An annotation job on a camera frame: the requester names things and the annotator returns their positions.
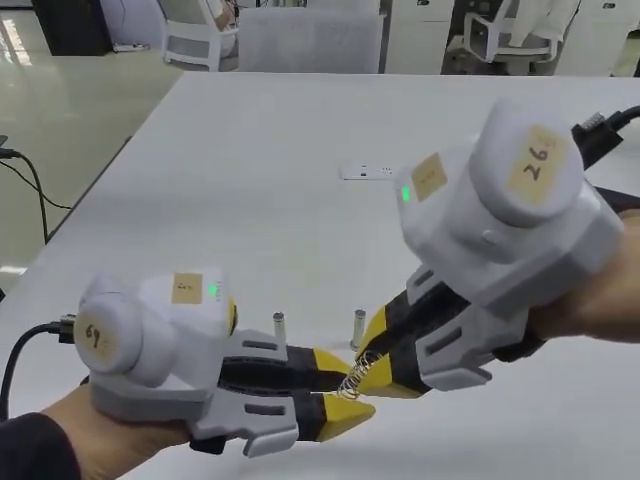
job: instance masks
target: metal spring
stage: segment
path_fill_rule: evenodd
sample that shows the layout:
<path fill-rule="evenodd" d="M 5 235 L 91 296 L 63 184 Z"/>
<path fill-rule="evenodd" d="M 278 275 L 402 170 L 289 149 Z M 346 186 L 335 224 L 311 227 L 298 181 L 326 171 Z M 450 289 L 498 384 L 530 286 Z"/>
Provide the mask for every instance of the metal spring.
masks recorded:
<path fill-rule="evenodd" d="M 374 363 L 382 358 L 382 355 L 365 351 L 357 360 L 349 374 L 340 384 L 338 395 L 349 400 L 356 400 L 360 396 L 358 388 Z"/>

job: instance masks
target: wall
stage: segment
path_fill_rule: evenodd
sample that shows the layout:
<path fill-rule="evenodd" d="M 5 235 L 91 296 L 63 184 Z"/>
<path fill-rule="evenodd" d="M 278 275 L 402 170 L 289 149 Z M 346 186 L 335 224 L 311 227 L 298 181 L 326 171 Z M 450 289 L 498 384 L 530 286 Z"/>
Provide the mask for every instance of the wall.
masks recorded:
<path fill-rule="evenodd" d="M 100 1 L 113 43 L 162 46 L 164 19 L 156 0 Z"/>

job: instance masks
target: table surface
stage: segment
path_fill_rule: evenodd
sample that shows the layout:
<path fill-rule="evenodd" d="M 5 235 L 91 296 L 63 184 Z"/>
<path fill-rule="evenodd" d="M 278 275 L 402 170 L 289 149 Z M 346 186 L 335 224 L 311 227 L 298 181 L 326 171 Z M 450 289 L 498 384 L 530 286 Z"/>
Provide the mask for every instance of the table surface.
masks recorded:
<path fill-rule="evenodd" d="M 2 357 L 33 324 L 73 312 L 93 274 L 135 285 L 220 265 L 240 328 L 287 315 L 294 344 L 339 347 L 353 310 L 373 312 L 417 266 L 391 185 L 344 182 L 344 162 L 400 166 L 478 132 L 500 96 L 575 123 L 640 104 L 634 79 L 187 73 L 105 172 L 0 308 Z M 640 131 L 589 173 L 640 194 Z M 635 479 L 640 348 L 559 340 L 491 366 L 486 387 L 371 400 L 373 420 L 324 445 L 262 459 L 175 448 L 127 478 Z M 85 375 L 72 347 L 34 339 L 12 413 L 40 409 Z"/>

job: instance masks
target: label with number 69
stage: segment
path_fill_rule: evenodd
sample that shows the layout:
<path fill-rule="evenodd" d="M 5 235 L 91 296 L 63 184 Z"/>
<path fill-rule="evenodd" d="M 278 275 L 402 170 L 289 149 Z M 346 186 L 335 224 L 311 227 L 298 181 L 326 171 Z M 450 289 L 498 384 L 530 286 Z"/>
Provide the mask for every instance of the label with number 69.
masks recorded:
<path fill-rule="evenodd" d="M 73 326 L 73 338 L 100 363 L 106 365 L 111 361 L 115 345 L 98 319 L 87 314 L 78 315 Z"/>
<path fill-rule="evenodd" d="M 529 129 L 507 188 L 530 205 L 547 201 L 567 157 L 567 140 L 542 125 Z"/>

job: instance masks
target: floor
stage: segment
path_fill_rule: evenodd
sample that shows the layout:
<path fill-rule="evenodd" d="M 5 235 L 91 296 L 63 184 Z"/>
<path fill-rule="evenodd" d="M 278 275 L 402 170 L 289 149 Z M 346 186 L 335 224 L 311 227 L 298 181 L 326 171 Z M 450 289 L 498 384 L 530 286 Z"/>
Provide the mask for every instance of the floor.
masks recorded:
<path fill-rule="evenodd" d="M 630 76 L 640 40 L 617 75 Z M 180 76 L 156 52 L 53 58 L 31 12 L 0 12 L 0 135 L 38 170 L 45 193 L 73 205 Z M 20 162 L 15 162 L 27 174 Z M 37 195 L 0 169 L 0 288 L 9 290 L 43 245 Z M 48 208 L 50 228 L 65 212 Z"/>

